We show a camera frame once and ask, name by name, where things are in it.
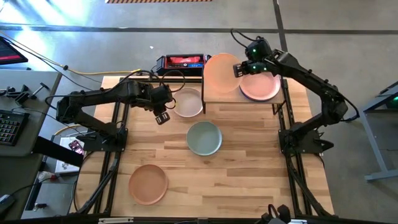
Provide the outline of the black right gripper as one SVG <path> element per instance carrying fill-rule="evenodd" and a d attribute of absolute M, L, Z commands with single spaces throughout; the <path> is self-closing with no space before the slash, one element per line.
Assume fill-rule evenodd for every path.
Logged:
<path fill-rule="evenodd" d="M 251 60 L 248 60 L 246 64 L 244 63 L 239 63 L 236 65 L 233 65 L 234 70 L 234 76 L 236 78 L 243 77 L 245 76 L 245 73 L 242 71 L 246 70 L 247 74 L 250 75 L 255 75 L 258 73 L 263 73 L 263 72 L 271 72 L 273 76 L 275 76 L 275 67 L 272 63 L 270 62 L 254 62 Z"/>

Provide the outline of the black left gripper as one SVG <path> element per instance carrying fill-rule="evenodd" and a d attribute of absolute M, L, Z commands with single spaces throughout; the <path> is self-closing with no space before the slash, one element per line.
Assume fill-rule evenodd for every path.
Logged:
<path fill-rule="evenodd" d="M 144 109 L 152 111 L 154 114 L 161 114 L 155 118 L 158 125 L 164 124 L 170 120 L 166 112 L 166 104 L 172 102 L 172 92 L 168 85 L 161 85 L 149 91 L 149 103 L 146 103 Z"/>

